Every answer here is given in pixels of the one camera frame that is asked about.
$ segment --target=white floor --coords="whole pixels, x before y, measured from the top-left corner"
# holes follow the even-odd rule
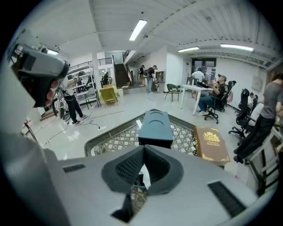
[[[215,120],[210,117],[205,121],[204,116],[200,116],[198,110],[195,116],[192,115],[195,100],[190,98],[190,95],[186,92],[182,109],[180,109],[181,95],[179,101],[175,95],[173,102],[171,102],[170,95],[164,100],[165,94],[146,93],[124,95],[124,97],[119,98],[118,105],[114,104],[106,108],[104,103],[102,103],[102,106],[90,110],[87,109],[86,105],[83,105],[81,107],[83,113],[89,115],[83,122],[87,124],[90,120],[93,120],[93,123],[99,124],[100,127],[107,126],[107,130],[109,130],[150,109],[167,111],[168,114],[194,125],[217,128],[225,141],[229,157],[233,161],[235,155],[233,150],[237,147],[239,141],[236,135],[228,134],[228,131],[236,125],[234,109],[227,107],[225,112],[218,112],[219,124],[216,124]],[[91,124],[86,126],[67,125],[58,117],[51,117],[32,126],[36,138],[42,144],[64,129],[66,130],[52,138],[44,146],[45,148],[50,147],[59,160],[84,157],[84,144],[91,138],[106,132],[106,130],[98,131],[98,127]],[[255,184],[252,183],[250,187],[254,189],[254,186]]]

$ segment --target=ceiling light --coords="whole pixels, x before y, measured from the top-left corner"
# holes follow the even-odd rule
[[[227,45],[227,44],[221,44],[221,47],[234,48],[234,49],[243,49],[243,50],[253,51],[253,48],[246,47],[246,46],[241,46],[241,45]]]
[[[178,52],[182,53],[182,52],[198,50],[198,49],[199,49],[199,47],[191,47],[191,48],[188,48],[188,49],[179,49]]]
[[[145,57],[144,57],[144,56],[141,56],[140,58],[137,59],[137,61],[140,60],[140,59],[142,59],[142,58],[145,58]]]
[[[52,54],[52,55],[57,55],[59,52],[55,51],[55,50],[47,50],[48,54]]]
[[[138,21],[138,24],[136,25],[131,37],[130,37],[130,41],[134,41],[136,39],[136,37],[138,36],[138,34],[141,32],[142,28],[145,26],[145,24],[147,23],[146,20],[142,20],[140,19]]]

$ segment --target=brown book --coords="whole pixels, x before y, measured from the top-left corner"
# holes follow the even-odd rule
[[[217,129],[195,126],[197,156],[212,161],[218,166],[230,162],[224,140]]]

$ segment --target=blue box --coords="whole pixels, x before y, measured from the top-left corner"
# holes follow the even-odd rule
[[[147,111],[138,135],[140,145],[171,148],[173,133],[167,112]]]

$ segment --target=cap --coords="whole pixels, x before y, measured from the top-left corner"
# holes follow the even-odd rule
[[[225,75],[220,75],[220,74],[218,74],[218,77],[223,77],[224,80],[225,80],[225,82],[227,81],[227,77],[226,77]]]

